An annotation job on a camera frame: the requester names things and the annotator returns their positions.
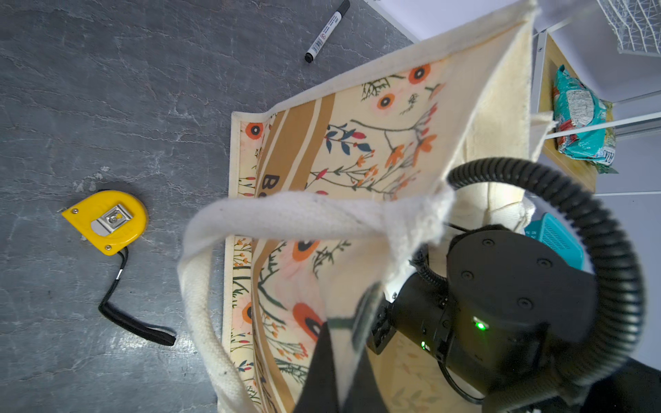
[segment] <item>teal plastic bag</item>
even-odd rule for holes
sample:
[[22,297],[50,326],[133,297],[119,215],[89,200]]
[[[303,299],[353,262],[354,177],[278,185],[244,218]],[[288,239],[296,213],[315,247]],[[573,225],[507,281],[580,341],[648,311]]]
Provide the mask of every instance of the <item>teal plastic bag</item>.
[[[606,122],[607,110],[605,102],[577,78],[571,77],[564,65],[560,66],[553,88],[553,116],[558,122],[558,131],[602,124]],[[610,165],[615,158],[615,137],[610,130],[560,136],[557,143],[558,151],[573,159]]]

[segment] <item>tape measure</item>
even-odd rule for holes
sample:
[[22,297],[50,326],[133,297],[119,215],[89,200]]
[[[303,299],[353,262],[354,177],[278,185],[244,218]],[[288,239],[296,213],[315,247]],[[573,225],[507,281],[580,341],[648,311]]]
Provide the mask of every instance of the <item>tape measure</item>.
[[173,346],[176,337],[170,328],[145,324],[108,302],[128,261],[128,245],[147,229],[149,216],[142,202],[125,192],[106,190],[85,198],[65,210],[62,216],[99,251],[108,256],[118,254],[122,257],[120,270],[98,305],[101,314],[146,340]]
[[147,229],[147,208],[120,191],[101,191],[62,213],[87,240],[105,255],[115,255]]

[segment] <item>white rope handle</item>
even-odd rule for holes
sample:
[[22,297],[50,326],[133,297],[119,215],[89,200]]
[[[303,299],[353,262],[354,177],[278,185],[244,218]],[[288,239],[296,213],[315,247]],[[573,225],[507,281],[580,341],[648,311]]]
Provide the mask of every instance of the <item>white rope handle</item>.
[[405,271],[408,258],[420,243],[441,237],[453,200],[449,188],[433,196],[394,202],[332,200],[306,192],[280,192],[267,198],[224,199],[198,212],[186,228],[177,272],[188,329],[218,395],[218,411],[256,411],[209,314],[212,250],[219,241],[230,235],[300,240],[386,235],[392,258],[388,273],[396,276]]

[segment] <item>gray floor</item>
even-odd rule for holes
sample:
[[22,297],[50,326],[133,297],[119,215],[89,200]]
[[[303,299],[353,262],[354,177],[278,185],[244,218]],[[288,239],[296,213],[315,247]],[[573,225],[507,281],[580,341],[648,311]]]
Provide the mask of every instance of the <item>gray floor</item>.
[[[339,3],[0,1],[2,411],[214,411],[182,317],[182,229],[227,192],[233,110],[265,111],[409,43],[354,0],[305,63]],[[97,311],[119,259],[58,211],[100,189],[149,210],[114,302],[176,329],[172,348]]]

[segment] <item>wooden shelf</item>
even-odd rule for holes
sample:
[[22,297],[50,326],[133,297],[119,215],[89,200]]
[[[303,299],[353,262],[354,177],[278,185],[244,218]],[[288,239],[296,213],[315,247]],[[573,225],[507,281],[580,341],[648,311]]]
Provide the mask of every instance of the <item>wooden shelf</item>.
[[[569,70],[569,73],[572,76],[577,77],[576,72],[574,72],[569,62],[567,62],[567,59],[564,57],[551,36],[548,36],[539,99],[540,112],[553,110],[553,79],[555,79],[555,73],[558,68],[562,65]],[[546,140],[542,153],[558,165],[564,173],[581,183],[586,189],[591,192],[596,191],[597,169],[593,165],[586,161],[571,159],[558,152],[555,145],[555,139]]]

